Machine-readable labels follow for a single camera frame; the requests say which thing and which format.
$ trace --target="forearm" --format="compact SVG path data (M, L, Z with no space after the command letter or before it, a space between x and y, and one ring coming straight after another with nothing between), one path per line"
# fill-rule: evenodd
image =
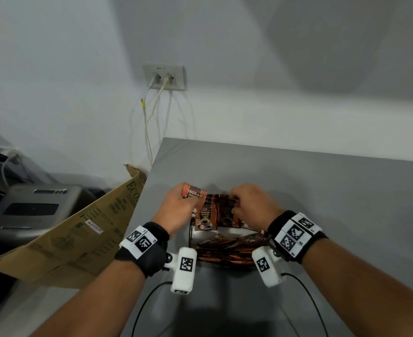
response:
M413 336L413 291L328 239L303 267L356 336Z
M141 269L131 261L114 260L31 337L117 337L144 286Z

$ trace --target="gray tabletop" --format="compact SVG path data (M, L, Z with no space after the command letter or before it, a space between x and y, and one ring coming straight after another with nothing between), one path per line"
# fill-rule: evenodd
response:
M346 249L413 289L413 162L165 138L127 233L149 221L164 194L186 181L208 192L259 184L301 211ZM168 251L188 244L179 231ZM288 264L316 300L330 336L352 336L300 265ZM168 272L149 278L122 336ZM197 267L187 296L158 289L135 336L324 336L309 297L294 279L267 289L257 271Z

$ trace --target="white sticker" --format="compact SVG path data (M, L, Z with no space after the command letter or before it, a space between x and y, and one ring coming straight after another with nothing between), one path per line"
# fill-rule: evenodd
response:
M302 250L302 246L295 242L293 238L291 238L288 234L283 231L280 231L274 239L277 243L279 243L282 248L288 251L290 255L294 258L300 253Z
M301 246L304 246L312 237L303 226L300 226L292 220L289 220L281 230L288 233L288 235Z
M90 226L97 234L103 233L103 229L97 226L93 221L86 220L85 223Z
M151 232L142 226L138 226L119 245L128 249L131 255L139 259L156 242L157 238Z
M295 215L291 220L298 223L302 228L310 231L313 235L322 230L322 228L320 228L314 222L308 219L306 215L301 214L301 213Z

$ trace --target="printer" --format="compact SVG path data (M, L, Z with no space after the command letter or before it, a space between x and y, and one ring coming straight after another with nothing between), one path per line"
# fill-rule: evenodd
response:
M0 242L25 245L95 200L80 185L16 184L0 201Z

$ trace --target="wrist strap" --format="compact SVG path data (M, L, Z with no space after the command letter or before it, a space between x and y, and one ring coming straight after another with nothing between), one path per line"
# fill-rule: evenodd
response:
M169 234L159 224L148 222L138 226L119 245L116 260L133 261L145 277L153 276L166 263Z
M302 263L308 249L317 240L327 238L322 228L312 222L306 215L285 211L269 226L267 232L275 242L275 247L287 261Z

